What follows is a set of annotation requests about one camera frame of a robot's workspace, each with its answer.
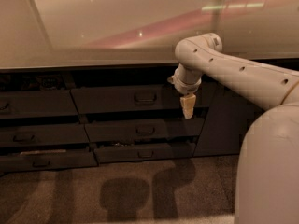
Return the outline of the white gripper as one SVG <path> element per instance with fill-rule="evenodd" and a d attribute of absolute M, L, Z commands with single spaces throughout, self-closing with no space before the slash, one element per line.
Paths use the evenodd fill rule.
<path fill-rule="evenodd" d="M 184 95 L 180 98 L 183 115 L 185 119 L 191 119 L 196 103 L 196 95 L 201 84 L 202 73 L 196 70 L 178 67 L 173 76 L 167 79 L 167 82 L 173 84 L 176 90 Z"/>

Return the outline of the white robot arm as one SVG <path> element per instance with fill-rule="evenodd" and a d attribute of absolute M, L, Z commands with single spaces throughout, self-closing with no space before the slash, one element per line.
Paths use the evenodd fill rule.
<path fill-rule="evenodd" d="M 264 110 L 239 155 L 234 224 L 299 224 L 299 74 L 222 53 L 218 35 L 185 38 L 175 48 L 170 82 L 186 119 L 207 75 Z"/>

